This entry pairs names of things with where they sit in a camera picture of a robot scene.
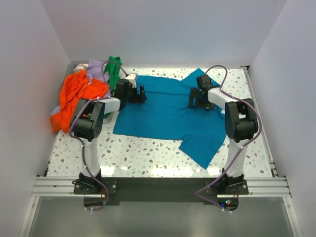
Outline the blue t shirt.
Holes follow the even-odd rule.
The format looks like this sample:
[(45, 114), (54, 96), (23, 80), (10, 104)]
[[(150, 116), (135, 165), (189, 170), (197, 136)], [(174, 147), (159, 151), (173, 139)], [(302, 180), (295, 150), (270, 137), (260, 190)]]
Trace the blue t shirt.
[(113, 133), (152, 139), (181, 140), (179, 149), (202, 168), (208, 168), (226, 138), (225, 115), (220, 107), (189, 107), (191, 88), (197, 87), (196, 69), (183, 80), (139, 76), (146, 101), (128, 103), (119, 112)]

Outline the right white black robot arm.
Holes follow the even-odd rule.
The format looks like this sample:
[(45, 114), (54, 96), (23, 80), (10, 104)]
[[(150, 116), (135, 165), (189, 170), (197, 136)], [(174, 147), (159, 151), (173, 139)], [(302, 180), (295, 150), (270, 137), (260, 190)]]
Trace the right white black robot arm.
[(229, 152), (222, 174), (214, 183), (222, 192), (231, 194), (243, 183), (244, 160), (248, 144), (259, 130), (253, 100), (239, 99), (213, 84), (207, 75), (197, 77), (197, 88), (191, 88), (189, 107), (213, 110), (215, 106), (225, 112), (225, 132), (229, 138)]

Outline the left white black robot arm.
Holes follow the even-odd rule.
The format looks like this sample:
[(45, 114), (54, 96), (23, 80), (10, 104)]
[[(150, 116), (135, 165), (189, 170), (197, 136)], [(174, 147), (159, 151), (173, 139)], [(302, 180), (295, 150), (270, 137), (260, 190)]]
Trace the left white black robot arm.
[(102, 131), (104, 115), (123, 110), (127, 103), (143, 104), (146, 99), (145, 88), (138, 85), (136, 79), (120, 79), (113, 96), (79, 99), (69, 130), (69, 135), (81, 144), (82, 169), (76, 185), (85, 185), (92, 194), (101, 191), (102, 176), (97, 157), (97, 140)]

